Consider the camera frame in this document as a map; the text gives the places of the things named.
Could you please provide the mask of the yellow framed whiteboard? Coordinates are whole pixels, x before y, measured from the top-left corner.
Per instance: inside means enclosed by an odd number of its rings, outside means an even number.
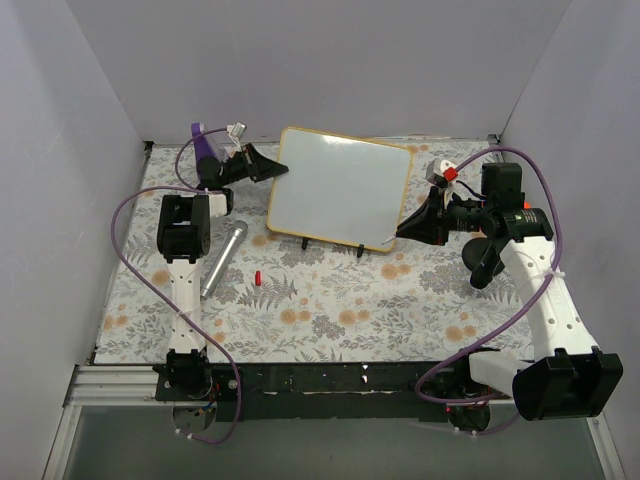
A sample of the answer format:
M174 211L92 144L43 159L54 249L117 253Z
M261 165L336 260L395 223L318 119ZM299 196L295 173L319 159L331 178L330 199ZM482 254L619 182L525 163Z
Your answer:
M290 126L277 161L269 230L387 253L404 211L413 153L406 147Z

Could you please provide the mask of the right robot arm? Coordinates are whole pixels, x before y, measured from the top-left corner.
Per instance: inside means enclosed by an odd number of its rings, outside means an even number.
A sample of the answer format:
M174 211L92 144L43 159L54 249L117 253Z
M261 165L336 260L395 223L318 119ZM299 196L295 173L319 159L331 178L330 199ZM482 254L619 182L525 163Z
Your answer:
M440 370L452 373L454 389L475 397L486 387L512 398L528 421L598 416L623 375L615 353L603 352L581 320L557 260L561 240L545 212L525 202L522 169L516 163L485 164L481 192L464 200L455 194L458 168L447 161L427 168L431 185L421 207L396 230L399 238L443 245L452 231L483 232L467 242L462 258L470 284L487 287L501 271L511 276L534 344L534 360L518 361L477 342L441 361L417 382L415 391Z

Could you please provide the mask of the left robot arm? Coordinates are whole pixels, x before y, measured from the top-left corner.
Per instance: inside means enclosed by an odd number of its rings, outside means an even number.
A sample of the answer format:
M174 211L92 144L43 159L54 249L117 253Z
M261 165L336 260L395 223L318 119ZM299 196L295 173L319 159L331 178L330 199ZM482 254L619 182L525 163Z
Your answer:
M165 195L162 199L157 246L166 260L170 301L178 308L171 325L166 361L154 368L171 388L193 400L213 390L208 368L206 339L201 327L201 271L211 246L211 220L227 216L234 194L228 185L245 178L261 182L276 178L289 168L246 144L223 158L209 147L194 146L198 187L194 196Z

